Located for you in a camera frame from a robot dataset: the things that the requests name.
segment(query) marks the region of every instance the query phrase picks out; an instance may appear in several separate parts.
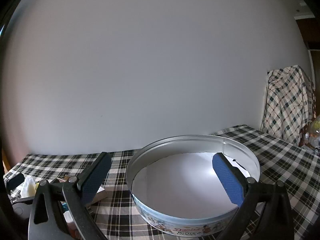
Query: plaid tablecloth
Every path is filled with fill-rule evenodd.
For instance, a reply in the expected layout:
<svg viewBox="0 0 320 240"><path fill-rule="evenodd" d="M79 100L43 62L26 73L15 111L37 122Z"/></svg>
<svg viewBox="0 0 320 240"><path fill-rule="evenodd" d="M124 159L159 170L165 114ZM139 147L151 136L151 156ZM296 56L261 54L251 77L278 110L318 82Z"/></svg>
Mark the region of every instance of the plaid tablecloth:
<svg viewBox="0 0 320 240"><path fill-rule="evenodd" d="M214 133L234 139L246 145L257 156L261 166L260 181L285 183L293 209L295 239L301 239L308 231L320 211L320 159L310 155L281 139L241 125ZM112 166L103 186L108 197L92 206L95 220L101 231L110 239L123 240L171 240L179 237L165 234L147 224L140 217L130 197L126 182L125 169L130 158L137 150L112 152ZM36 181L41 179L63 178L66 174L76 175L90 165L99 154L86 155L27 155L21 163L15 165L5 176L9 179L22 172L31 175ZM15 190L12 196L20 197ZM258 215L252 218L244 238L254 229ZM215 239L219 233L201 237L204 240Z"/></svg>

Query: white tissue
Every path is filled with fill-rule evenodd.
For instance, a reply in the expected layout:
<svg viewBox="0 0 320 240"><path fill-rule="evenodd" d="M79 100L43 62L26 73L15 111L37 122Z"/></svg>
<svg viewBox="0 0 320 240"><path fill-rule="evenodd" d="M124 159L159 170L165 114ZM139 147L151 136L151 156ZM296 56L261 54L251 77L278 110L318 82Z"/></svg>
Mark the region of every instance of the white tissue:
<svg viewBox="0 0 320 240"><path fill-rule="evenodd" d="M24 197L32 197L36 194L36 184L33 178L30 175L27 175L22 184L22 190L20 195Z"/></svg>
<svg viewBox="0 0 320 240"><path fill-rule="evenodd" d="M64 216L64 219L66 220L67 224L68 224L68 227L71 229L71 230L75 230L77 227L76 227L76 224L75 222L73 221L72 219L72 216L70 214L70 211L66 211L63 213L63 216Z"/></svg>

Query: plaid cloth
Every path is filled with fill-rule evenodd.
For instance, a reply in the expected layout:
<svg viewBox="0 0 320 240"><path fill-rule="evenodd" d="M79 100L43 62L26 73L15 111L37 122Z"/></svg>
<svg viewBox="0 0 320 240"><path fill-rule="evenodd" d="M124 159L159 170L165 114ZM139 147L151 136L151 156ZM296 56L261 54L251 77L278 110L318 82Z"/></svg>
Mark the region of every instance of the plaid cloth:
<svg viewBox="0 0 320 240"><path fill-rule="evenodd" d="M315 101L312 80L301 67L270 71L261 130L298 145L300 130L316 117Z"/></svg>
<svg viewBox="0 0 320 240"><path fill-rule="evenodd" d="M260 181L274 183L281 180L285 183L293 208L295 239L301 239L319 215L319 157L246 125L231 127L214 135L231 138L252 150L261 166ZM179 237L163 233L147 224L130 197L125 182L125 168L135 152L136 150L110 153L112 166L103 181L108 197L91 207L95 212L95 221L110 240L177 240ZM8 179L18 172L29 174L35 180L63 178L66 174L77 175L97 156L98 154L30 154L15 165L4 178ZM12 196L20 197L19 191L13 191ZM244 239L251 235L257 218L258 215L254 214L243 236ZM201 238L215 239L218 234Z"/></svg>

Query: draped fabric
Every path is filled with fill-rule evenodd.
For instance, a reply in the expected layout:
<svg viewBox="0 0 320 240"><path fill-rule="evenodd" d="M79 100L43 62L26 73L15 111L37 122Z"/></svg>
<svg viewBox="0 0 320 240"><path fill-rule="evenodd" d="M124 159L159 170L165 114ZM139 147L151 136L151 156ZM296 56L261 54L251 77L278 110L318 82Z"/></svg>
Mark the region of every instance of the draped fabric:
<svg viewBox="0 0 320 240"><path fill-rule="evenodd" d="M313 83L300 66L270 71L261 130L298 145L300 130L316 117L315 101Z"/></svg>

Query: black and white checkered tablecloth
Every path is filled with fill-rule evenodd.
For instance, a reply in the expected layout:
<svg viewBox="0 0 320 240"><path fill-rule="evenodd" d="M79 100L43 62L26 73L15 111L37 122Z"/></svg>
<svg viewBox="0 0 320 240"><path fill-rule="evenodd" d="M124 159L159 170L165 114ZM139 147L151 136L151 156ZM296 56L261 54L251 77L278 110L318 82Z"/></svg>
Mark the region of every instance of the black and white checkered tablecloth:
<svg viewBox="0 0 320 240"><path fill-rule="evenodd" d="M301 239L307 228L315 222L320 211L319 157L246 125L231 127L214 135L231 138L252 150L261 166L260 181L274 183L281 180L285 183L293 209L295 239ZM92 210L96 213L96 223L110 240L177 239L179 237L163 233L147 224L140 217L130 197L125 182L125 169L135 152L137 150L110 153L112 166L103 181L108 197L92 206ZM13 167L4 179L9 179L19 172L31 175L35 181L63 178L66 174L76 175L81 173L86 165L90 165L97 156L98 154L29 154ZM12 196L19 198L19 193L15 190ZM257 217L257 215L253 217L244 238L250 235ZM217 234L202 238L215 239Z"/></svg>

